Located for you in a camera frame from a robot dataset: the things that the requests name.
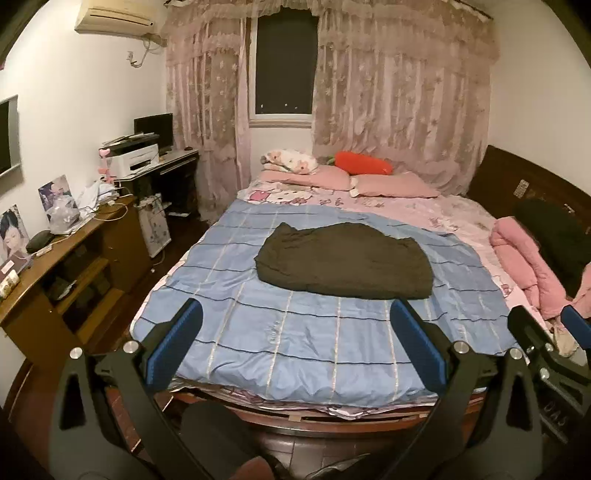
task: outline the shelf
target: shelf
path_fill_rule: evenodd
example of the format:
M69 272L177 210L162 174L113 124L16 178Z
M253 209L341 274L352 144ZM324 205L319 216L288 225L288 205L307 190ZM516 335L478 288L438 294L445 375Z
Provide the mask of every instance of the shelf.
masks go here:
M98 275L109 265L109 261L106 258L98 257L95 258L88 267L78 276L76 279L76 285L74 289L66 296L66 298L60 300L56 305L57 313L64 315L67 312L84 289L92 283L92 281L98 277Z
M83 345L90 341L98 327L103 326L104 319L113 312L117 302L124 294L123 290L112 288L100 300L99 304L92 310L86 321L76 332L76 336Z

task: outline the wooden bed frame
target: wooden bed frame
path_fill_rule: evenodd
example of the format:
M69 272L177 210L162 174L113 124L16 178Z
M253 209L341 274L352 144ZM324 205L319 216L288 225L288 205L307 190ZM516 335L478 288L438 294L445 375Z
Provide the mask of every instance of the wooden bed frame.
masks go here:
M491 145L470 184L467 197L480 203L497 218L512 215L520 198L542 198L562 206L577 218L587 233L591 231L589 195L548 170ZM184 403L215 398L254 428L299 437L347 438L394 434L414 427L431 411L431 407L409 407L370 414L358 420L341 420L314 410L268 411L197 389L181 390L174 397ZM473 425L483 398L483 395L472 397L466 410L466 431Z
M591 233L591 196L558 175L513 153L489 145L472 179L467 197L496 218L513 215L522 198L556 203Z

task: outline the printer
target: printer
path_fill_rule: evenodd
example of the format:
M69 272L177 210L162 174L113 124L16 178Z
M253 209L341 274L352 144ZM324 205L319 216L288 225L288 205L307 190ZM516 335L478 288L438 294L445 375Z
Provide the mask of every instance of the printer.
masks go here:
M122 179L156 166L160 160L158 138L156 134L137 134L107 142L101 149L102 167Z

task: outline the window frame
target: window frame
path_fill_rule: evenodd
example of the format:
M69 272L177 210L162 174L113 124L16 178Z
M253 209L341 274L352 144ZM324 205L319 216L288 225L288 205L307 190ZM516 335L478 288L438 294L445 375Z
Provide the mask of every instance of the window frame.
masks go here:
M312 114L256 113L256 35L258 19L251 19L251 38L248 53L248 124L250 127L311 128Z

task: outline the computer desk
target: computer desk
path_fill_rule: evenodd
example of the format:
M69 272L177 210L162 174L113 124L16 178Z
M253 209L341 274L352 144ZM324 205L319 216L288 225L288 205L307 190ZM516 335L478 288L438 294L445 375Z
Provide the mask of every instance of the computer desk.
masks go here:
M115 179L115 186L128 189L138 203L143 198L160 193L165 209L192 214L197 211L195 174L198 161L197 150L173 150L160 157L157 165Z

